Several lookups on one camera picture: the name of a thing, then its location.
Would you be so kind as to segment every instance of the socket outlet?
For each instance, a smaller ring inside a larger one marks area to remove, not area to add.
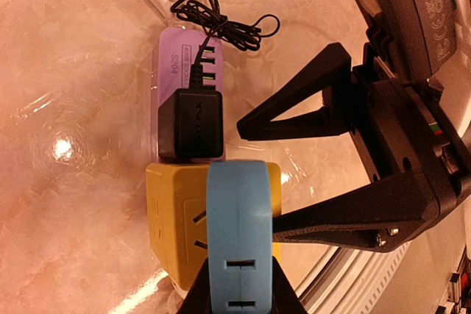
[[[267,163],[274,215],[281,215],[281,171]],[[209,165],[152,163],[146,170],[147,212],[152,250],[183,290],[189,290],[208,257],[206,182]],[[281,260],[281,245],[273,245]]]

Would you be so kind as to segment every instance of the usb port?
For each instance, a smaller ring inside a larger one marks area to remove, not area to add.
[[[214,47],[206,46],[205,49],[203,49],[203,53],[214,53]]]
[[[216,80],[216,74],[203,73],[203,80]]]
[[[216,64],[216,59],[215,59],[215,58],[206,58],[206,57],[203,57],[203,58],[201,58],[201,63]]]

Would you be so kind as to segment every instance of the coiled black cable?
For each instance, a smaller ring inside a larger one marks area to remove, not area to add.
[[[222,15],[218,0],[208,1],[209,7],[197,0],[178,0],[170,8],[177,18],[200,25],[207,35],[196,54],[195,65],[200,64],[203,51],[212,37],[225,40],[241,51],[257,51],[263,38],[275,35],[280,29],[280,19],[273,14],[262,16],[253,25],[246,25],[229,21],[226,15]],[[258,27],[265,18],[273,18],[277,24],[275,30],[268,34],[262,34]]]

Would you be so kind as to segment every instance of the black plastic mount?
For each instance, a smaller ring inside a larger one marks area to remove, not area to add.
[[[396,249],[431,228],[469,195],[471,155],[435,97],[329,45],[280,91],[238,122],[242,138],[314,138],[350,132],[372,184],[273,220],[274,241]],[[322,90],[325,106],[271,121]],[[431,129],[438,124],[440,134]]]

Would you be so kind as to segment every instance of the marble surface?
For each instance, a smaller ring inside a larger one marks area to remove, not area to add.
[[[354,1],[220,2],[237,21],[282,22],[258,53],[224,47],[227,156],[280,164],[285,212],[367,183],[348,136],[248,143],[235,126],[327,44],[361,61]],[[178,25],[147,0],[0,0],[0,313],[174,310],[149,247],[144,169],[152,50]],[[294,286],[324,250],[284,247]]]

